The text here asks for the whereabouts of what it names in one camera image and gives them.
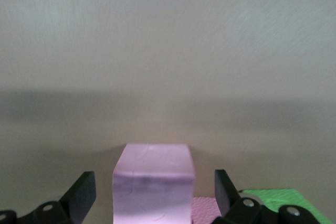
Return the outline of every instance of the pink cube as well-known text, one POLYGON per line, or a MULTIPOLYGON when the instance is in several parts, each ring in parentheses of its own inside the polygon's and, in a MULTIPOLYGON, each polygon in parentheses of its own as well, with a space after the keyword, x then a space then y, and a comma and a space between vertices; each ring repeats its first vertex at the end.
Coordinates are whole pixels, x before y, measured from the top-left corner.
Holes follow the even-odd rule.
POLYGON ((191 224, 187 145, 127 144, 113 171, 113 224, 191 224))

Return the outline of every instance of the green block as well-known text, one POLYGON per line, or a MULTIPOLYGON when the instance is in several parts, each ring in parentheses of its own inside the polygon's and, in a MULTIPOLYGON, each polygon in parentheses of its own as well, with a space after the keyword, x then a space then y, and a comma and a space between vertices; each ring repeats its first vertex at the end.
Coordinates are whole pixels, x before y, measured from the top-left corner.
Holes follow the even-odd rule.
POLYGON ((332 223, 295 189, 244 190, 243 192, 258 196, 265 206, 274 212, 278 212, 283 205, 297 205, 310 211, 321 224, 332 223))

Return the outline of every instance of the block top face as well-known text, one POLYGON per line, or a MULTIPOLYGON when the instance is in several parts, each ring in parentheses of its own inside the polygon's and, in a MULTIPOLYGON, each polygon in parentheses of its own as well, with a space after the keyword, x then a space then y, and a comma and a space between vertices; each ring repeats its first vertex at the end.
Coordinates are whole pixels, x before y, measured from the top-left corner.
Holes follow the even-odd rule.
POLYGON ((190 150, 185 144, 127 144, 115 175, 195 177, 190 150))

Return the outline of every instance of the beige wall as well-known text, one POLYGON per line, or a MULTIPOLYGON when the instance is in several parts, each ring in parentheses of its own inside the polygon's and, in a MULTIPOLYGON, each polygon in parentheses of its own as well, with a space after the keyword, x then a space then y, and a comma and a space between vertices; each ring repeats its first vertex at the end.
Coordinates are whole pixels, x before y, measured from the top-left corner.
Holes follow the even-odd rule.
POLYGON ((0 0, 0 209, 94 169, 111 223, 127 142, 187 143, 195 194, 298 189, 336 221, 336 0, 0 0))

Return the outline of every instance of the block front face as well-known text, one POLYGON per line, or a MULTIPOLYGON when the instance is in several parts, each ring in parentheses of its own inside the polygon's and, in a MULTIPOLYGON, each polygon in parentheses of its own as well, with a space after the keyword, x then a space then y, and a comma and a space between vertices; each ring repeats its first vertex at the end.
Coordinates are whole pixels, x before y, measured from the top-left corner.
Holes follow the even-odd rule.
POLYGON ((113 172, 113 223, 191 223, 194 166, 187 145, 128 144, 113 172))

